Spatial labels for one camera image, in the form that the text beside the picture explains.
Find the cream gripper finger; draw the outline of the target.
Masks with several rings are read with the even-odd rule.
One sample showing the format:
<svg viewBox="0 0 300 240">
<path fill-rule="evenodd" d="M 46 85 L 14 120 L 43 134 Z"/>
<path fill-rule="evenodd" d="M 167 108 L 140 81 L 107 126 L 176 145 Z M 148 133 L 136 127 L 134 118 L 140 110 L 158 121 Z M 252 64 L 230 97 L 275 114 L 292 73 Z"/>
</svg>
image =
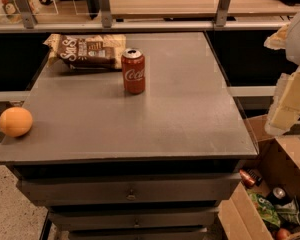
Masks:
<svg viewBox="0 0 300 240">
<path fill-rule="evenodd" d="M 264 46 L 272 50 L 285 49 L 288 28 L 289 24 L 282 26 L 276 33 L 265 40 Z"/>
<path fill-rule="evenodd" d="M 291 75 L 282 73 L 277 81 L 265 123 L 272 136 L 288 132 L 300 118 L 300 67 Z"/>
</svg>

